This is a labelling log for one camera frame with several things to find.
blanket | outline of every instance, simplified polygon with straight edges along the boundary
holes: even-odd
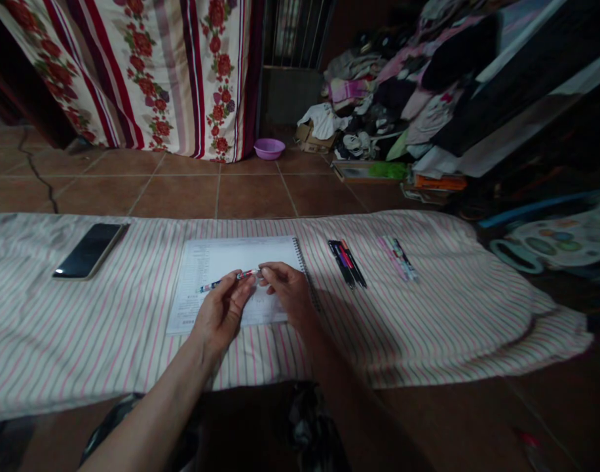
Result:
[[[97,222],[130,222],[89,281],[54,268]],[[517,375],[583,352],[586,316],[556,305],[435,212],[297,220],[163,220],[0,214],[0,420],[147,392],[186,337],[167,337],[187,239],[294,235],[320,317],[375,389]],[[421,277],[404,283],[377,236],[401,242]],[[344,237],[367,281],[352,291],[326,244]],[[311,378],[287,323],[247,326],[208,388]]]

paper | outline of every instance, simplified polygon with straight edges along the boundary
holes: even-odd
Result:
[[[293,236],[192,239],[185,243],[176,295],[169,314],[167,335],[189,333],[206,294],[197,293],[202,285],[220,280],[236,269],[254,269],[263,262],[284,262],[303,271]],[[241,326],[287,321],[287,314],[276,294],[257,286],[243,310]]]

green object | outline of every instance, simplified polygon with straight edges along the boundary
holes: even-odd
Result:
[[[370,167],[369,173],[372,177],[403,180],[409,172],[407,166],[403,163],[376,163]]]
[[[393,161],[407,154],[407,134],[409,134],[409,128],[404,130],[403,134],[398,137],[392,149],[387,153],[386,161]]]

purple bowl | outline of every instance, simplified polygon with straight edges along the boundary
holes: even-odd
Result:
[[[278,140],[263,138],[256,140],[254,149],[256,150],[256,155],[261,159],[273,161],[285,150],[285,143]]]

metal grate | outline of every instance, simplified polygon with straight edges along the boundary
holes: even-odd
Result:
[[[335,0],[268,0],[265,67],[317,69]]]

